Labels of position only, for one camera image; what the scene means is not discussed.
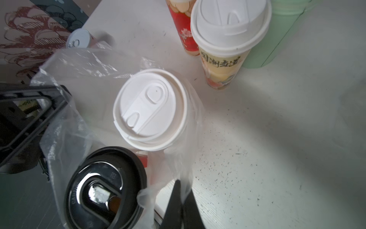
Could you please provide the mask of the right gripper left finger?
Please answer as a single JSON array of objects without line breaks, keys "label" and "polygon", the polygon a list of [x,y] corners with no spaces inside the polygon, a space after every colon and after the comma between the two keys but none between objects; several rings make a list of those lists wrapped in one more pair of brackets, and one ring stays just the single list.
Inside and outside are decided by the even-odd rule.
[{"label": "right gripper left finger", "polygon": [[182,228],[181,181],[176,180],[160,229]]}]

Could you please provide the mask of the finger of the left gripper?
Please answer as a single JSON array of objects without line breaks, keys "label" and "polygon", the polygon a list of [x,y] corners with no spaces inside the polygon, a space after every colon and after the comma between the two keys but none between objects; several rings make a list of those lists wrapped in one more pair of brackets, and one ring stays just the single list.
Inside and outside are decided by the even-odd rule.
[{"label": "finger of the left gripper", "polygon": [[1,84],[1,173],[36,167],[42,158],[40,140],[50,122],[68,104],[61,86]]}]

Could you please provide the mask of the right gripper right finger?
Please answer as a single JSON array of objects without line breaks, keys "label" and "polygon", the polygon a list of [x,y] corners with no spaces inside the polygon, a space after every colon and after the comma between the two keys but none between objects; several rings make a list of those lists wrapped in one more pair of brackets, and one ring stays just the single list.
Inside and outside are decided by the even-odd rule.
[{"label": "right gripper right finger", "polygon": [[182,205],[182,223],[183,229],[206,229],[197,207],[193,190],[190,191]]}]

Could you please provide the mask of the clear plastic carrier bag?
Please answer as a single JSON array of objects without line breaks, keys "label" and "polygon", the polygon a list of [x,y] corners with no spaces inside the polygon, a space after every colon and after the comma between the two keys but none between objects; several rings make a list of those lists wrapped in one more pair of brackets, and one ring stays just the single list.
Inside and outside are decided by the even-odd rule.
[{"label": "clear plastic carrier bag", "polygon": [[[177,142],[160,151],[143,151],[129,145],[113,122],[113,105],[122,86],[134,74],[147,69],[162,69],[175,75],[188,93],[188,122]],[[158,193],[170,182],[181,181],[182,205],[192,190],[193,164],[203,131],[202,101],[193,86],[180,74],[162,68],[146,58],[126,55],[109,47],[58,50],[33,78],[34,86],[65,86],[68,104],[55,117],[41,139],[51,185],[62,225],[69,181],[77,168],[94,151],[122,147],[147,155],[147,188],[139,191],[137,203],[143,208],[132,229],[155,227]]]}]

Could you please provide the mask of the red cup black lid front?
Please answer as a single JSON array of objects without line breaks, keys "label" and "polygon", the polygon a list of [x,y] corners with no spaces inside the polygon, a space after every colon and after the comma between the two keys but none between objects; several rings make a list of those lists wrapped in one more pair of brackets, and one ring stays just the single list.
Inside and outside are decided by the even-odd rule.
[{"label": "red cup black lid front", "polygon": [[91,153],[69,181],[63,211],[70,229],[132,229],[142,215],[148,158],[122,147]]}]

